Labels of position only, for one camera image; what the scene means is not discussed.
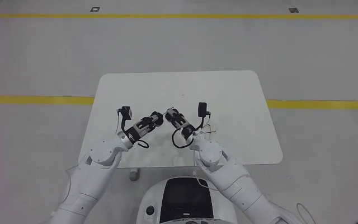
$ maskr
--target yellow line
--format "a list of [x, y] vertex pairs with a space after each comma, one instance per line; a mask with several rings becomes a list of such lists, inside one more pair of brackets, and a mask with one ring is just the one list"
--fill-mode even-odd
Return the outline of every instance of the yellow line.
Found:
[[331, 109], [357, 110], [358, 101], [333, 100], [266, 100], [268, 108], [272, 109]]
[[94, 97], [76, 96], [0, 96], [0, 104], [92, 105]]
[[0, 14], [0, 18], [218, 18], [265, 20], [358, 20], [358, 15], [305, 14]]
[[[94, 97], [84, 96], [0, 96], [0, 104], [92, 105]], [[270, 109], [358, 110], [358, 101], [266, 100]]]

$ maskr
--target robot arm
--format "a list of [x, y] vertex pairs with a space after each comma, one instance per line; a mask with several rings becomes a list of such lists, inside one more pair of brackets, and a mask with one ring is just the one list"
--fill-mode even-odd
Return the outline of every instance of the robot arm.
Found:
[[131, 119], [131, 111], [129, 107], [122, 107], [119, 112], [124, 117], [122, 131], [113, 139], [99, 141], [81, 159], [67, 184], [64, 199], [51, 215], [51, 224], [83, 223], [104, 195], [121, 161], [122, 152], [128, 152], [135, 142], [141, 141], [143, 136], [163, 124], [163, 115], [153, 112], [151, 116], [124, 130], [125, 121]]
[[[210, 114], [206, 112], [206, 104], [200, 104], [198, 115]], [[218, 142], [205, 138], [205, 133], [201, 131], [202, 122], [195, 129], [182, 114], [173, 108], [168, 109], [166, 119], [175, 128], [182, 128], [181, 135], [186, 140], [189, 149], [199, 153], [199, 158], [196, 159], [199, 168], [222, 195], [240, 208], [253, 224], [302, 224], [295, 215], [267, 200], [237, 158], [225, 152]], [[178, 125], [180, 120], [183, 121], [183, 125]], [[216, 170], [222, 156], [227, 163]]]

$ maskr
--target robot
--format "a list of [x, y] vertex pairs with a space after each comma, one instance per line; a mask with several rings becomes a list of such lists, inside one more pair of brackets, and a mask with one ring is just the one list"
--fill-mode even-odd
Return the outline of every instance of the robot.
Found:
[[[175, 108], [163, 115], [154, 111], [125, 130], [125, 121], [131, 119], [131, 110], [123, 106], [121, 131], [113, 139], [103, 139], [82, 158], [72, 176], [58, 209], [51, 215], [51, 224], [80, 224], [106, 191], [122, 153], [134, 144], [149, 145], [141, 140], [164, 122], [163, 117], [176, 129], [172, 135], [174, 146], [197, 151], [195, 160], [208, 180], [196, 177], [178, 177], [159, 182], [144, 195], [139, 206], [136, 224], [237, 224], [234, 206], [237, 206], [253, 224], [303, 224], [291, 212], [269, 202], [256, 186], [240, 161], [218, 142], [207, 139], [203, 132], [204, 118], [211, 113], [206, 103], [199, 103], [201, 124], [195, 128]], [[186, 145], [178, 146], [174, 135], [181, 131]], [[226, 164], [218, 166], [221, 157]]]

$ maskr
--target floor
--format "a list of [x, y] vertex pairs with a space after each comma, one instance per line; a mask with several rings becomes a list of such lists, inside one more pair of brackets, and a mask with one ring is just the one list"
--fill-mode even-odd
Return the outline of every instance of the floor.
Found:
[[[352, 0], [0, 0], [0, 13], [355, 14]], [[358, 100], [358, 20], [0, 18], [0, 95], [94, 96], [106, 73], [253, 70], [267, 99]], [[45, 221], [91, 106], [0, 104], [0, 222]], [[358, 111], [270, 109], [284, 159], [247, 169], [317, 223], [358, 221]], [[86, 223], [134, 223], [145, 191], [192, 168], [120, 169]], [[237, 212], [240, 223], [249, 221]]]

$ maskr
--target table top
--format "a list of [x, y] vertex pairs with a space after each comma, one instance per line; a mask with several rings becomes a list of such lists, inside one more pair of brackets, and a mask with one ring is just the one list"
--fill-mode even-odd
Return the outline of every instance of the table top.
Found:
[[[79, 160], [91, 146], [113, 137], [117, 127], [116, 109], [130, 106], [132, 120], [126, 129], [153, 111], [164, 113], [175, 107], [198, 126], [199, 102], [211, 112], [210, 138], [219, 142], [244, 165], [276, 164], [282, 160], [270, 112], [256, 73], [252, 71], [163, 72], [106, 74], [100, 79], [84, 135]], [[134, 145], [123, 153], [119, 168], [194, 166], [194, 152], [172, 145], [174, 127], [164, 120], [143, 140], [148, 149]], [[185, 144], [180, 135], [177, 144]]]

